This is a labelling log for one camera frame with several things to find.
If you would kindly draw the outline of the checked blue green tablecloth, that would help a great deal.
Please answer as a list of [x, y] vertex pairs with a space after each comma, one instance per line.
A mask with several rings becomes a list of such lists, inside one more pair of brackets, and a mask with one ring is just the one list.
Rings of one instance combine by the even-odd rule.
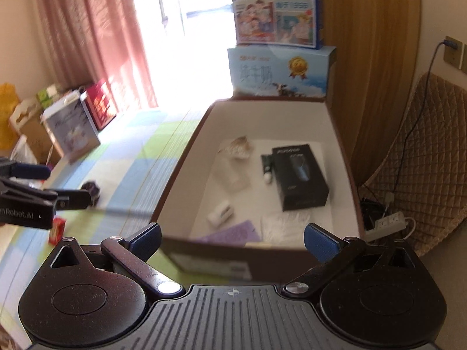
[[[81, 244], [98, 244], [146, 226], [202, 116], [187, 108], [120, 114], [100, 133], [100, 145], [90, 154], [58, 165], [46, 186], [74, 190], [94, 181], [100, 187], [95, 207], [58, 213], [66, 222], [64, 234]], [[30, 341], [18, 302], [51, 250], [44, 230], [1, 227], [1, 327], [23, 349]]]

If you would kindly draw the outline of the brown cardboard sorting box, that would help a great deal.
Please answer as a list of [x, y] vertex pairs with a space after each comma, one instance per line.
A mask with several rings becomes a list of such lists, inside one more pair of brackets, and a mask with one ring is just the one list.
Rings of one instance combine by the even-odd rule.
[[[252, 144], [250, 186], [231, 194], [213, 175], [218, 150], [237, 137]], [[339, 237], [361, 236], [363, 219], [350, 166], [327, 104], [322, 99], [248, 97], [214, 103], [183, 151], [152, 219], [161, 226], [161, 248], [185, 272], [246, 281], [285, 282], [316, 264], [304, 248], [269, 243], [226, 246], [198, 243], [214, 228], [207, 216], [223, 201], [233, 206], [228, 226], [280, 213], [276, 184], [266, 184], [260, 156], [273, 148], [308, 144], [328, 184], [326, 205], [309, 210], [311, 222]]]

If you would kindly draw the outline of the cotton swab bag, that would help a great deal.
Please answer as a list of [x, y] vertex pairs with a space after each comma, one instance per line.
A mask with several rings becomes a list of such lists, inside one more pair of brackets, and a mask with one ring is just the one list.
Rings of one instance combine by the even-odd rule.
[[219, 149], [218, 153], [229, 159], [247, 160], [252, 153], [252, 144], [246, 136], [237, 137], [228, 146]]

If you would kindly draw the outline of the green tissue packs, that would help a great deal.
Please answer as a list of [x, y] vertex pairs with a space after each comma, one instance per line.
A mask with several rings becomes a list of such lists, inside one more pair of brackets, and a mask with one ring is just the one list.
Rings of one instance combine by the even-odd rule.
[[57, 84], [51, 84], [46, 88], [40, 89], [36, 94], [36, 98], [43, 109], [50, 107], [63, 96], [64, 92]]

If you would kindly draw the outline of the purple sachet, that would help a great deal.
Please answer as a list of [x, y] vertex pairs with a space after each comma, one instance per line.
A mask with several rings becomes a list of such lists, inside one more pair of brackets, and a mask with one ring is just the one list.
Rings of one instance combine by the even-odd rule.
[[258, 243], [260, 234], [250, 220], [235, 224], [221, 231], [195, 239], [198, 243], [226, 246], [244, 246], [246, 243]]

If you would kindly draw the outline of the pink curtain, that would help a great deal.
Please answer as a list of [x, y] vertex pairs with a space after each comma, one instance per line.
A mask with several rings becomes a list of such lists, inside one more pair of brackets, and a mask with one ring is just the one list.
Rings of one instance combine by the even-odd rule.
[[134, 0], [36, 0], [60, 86], [102, 81], [120, 111], [158, 105]]

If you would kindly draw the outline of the red snack packet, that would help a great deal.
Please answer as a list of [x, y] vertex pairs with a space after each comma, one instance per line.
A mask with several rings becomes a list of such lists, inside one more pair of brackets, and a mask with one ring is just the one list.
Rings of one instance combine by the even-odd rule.
[[62, 238], [66, 225], [66, 220], [62, 217], [56, 216], [52, 221], [52, 227], [48, 233], [48, 243], [55, 246]]

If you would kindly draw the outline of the brown quilted chair cushion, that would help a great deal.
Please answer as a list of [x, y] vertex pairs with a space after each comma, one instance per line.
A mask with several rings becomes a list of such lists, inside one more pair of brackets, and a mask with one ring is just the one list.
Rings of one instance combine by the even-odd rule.
[[424, 256], [466, 220], [466, 91], [425, 73], [397, 137], [363, 186], [361, 197], [383, 202], [416, 221], [408, 238]]

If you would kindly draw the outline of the blue milk carton box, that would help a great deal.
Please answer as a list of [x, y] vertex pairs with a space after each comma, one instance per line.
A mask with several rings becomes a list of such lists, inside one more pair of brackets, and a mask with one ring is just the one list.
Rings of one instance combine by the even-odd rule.
[[227, 53], [236, 95], [325, 98], [337, 49], [245, 45]]

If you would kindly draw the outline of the clear plastic container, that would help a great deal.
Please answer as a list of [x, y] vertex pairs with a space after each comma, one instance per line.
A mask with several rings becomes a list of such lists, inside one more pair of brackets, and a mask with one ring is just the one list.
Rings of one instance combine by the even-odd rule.
[[213, 165], [213, 175], [219, 185], [234, 194], [250, 186], [248, 159], [241, 159], [219, 151]]

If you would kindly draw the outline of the white appliance box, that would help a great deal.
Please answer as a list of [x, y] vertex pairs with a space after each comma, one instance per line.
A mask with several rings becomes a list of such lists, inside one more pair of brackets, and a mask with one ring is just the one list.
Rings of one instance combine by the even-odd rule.
[[78, 90], [45, 109], [42, 123], [70, 164], [100, 145], [97, 128]]

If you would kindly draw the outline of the brown cardboard carton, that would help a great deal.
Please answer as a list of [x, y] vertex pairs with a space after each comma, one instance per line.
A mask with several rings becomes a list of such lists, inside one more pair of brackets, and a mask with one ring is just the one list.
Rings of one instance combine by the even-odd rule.
[[10, 116], [10, 125], [26, 142], [39, 164], [55, 166], [62, 159], [41, 122], [42, 107], [36, 98], [22, 100]]

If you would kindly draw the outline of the clear plastic bag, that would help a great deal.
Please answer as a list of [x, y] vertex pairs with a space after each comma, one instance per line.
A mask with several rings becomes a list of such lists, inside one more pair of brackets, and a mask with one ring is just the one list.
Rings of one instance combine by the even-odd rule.
[[16, 145], [13, 147], [13, 150], [10, 154], [10, 159], [28, 165], [38, 164], [34, 153], [27, 143], [27, 137], [23, 134], [19, 137]]

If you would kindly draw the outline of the black product box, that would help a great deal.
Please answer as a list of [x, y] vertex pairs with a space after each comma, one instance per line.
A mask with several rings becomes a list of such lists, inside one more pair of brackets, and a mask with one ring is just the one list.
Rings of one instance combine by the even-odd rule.
[[271, 161], [283, 211], [326, 205], [328, 184], [308, 144], [273, 148]]

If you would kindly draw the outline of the dark green cream tube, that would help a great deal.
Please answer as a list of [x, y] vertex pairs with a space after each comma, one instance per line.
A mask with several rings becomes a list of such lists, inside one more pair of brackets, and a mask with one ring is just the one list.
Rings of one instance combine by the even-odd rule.
[[271, 184], [272, 181], [272, 159], [271, 155], [262, 154], [260, 156], [263, 168], [263, 180], [266, 184]]

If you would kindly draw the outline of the dark purple scrunchie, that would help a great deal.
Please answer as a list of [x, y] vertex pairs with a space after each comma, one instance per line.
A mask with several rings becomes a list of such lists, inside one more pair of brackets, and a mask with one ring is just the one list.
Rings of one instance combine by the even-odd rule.
[[87, 190], [91, 197], [91, 206], [95, 206], [100, 199], [100, 187], [95, 181], [87, 181], [81, 185], [82, 190]]

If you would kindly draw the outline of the illustrated blue carton box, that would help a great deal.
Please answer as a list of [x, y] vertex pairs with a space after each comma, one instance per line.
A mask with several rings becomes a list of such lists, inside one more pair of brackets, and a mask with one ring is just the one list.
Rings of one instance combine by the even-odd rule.
[[317, 49], [319, 0], [233, 0], [237, 42]]

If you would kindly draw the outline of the red gift box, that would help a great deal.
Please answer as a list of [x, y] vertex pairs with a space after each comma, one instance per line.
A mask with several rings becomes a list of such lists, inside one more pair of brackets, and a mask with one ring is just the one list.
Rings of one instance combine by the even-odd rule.
[[82, 85], [79, 91], [98, 131], [102, 131], [117, 114], [114, 99], [105, 80], [94, 84]]

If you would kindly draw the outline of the wall socket with plug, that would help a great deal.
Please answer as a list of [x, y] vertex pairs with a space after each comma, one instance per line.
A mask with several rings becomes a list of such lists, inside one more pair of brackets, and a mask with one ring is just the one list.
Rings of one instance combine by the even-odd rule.
[[454, 38], [447, 36], [443, 41], [444, 44], [444, 55], [443, 60], [448, 65], [459, 69], [461, 66], [462, 60], [462, 51], [463, 51], [463, 43], [459, 40], [455, 40]]

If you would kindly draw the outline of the yellow plastic bag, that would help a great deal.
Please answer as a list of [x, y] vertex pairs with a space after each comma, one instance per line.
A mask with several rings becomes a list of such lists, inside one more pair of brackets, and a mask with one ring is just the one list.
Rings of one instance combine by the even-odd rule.
[[9, 83], [0, 85], [0, 148], [11, 149], [18, 140], [18, 133], [10, 124], [10, 117], [20, 103], [15, 86]]

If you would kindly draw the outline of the clear floss pick box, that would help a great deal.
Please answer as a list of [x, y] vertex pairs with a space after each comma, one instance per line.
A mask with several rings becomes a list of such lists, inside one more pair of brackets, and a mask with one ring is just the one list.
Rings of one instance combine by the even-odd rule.
[[304, 247], [304, 230], [310, 220], [310, 213], [302, 211], [263, 215], [260, 220], [262, 240], [278, 247]]

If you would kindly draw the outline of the white power strip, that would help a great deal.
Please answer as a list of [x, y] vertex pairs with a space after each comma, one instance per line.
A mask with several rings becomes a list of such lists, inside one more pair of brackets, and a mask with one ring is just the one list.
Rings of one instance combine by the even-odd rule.
[[406, 217], [404, 213], [397, 212], [385, 216], [375, 221], [375, 226], [369, 231], [365, 231], [363, 239], [369, 243], [377, 239], [384, 238], [397, 232], [401, 232], [412, 224], [407, 235], [403, 239], [408, 239], [416, 229], [416, 221], [412, 217]]

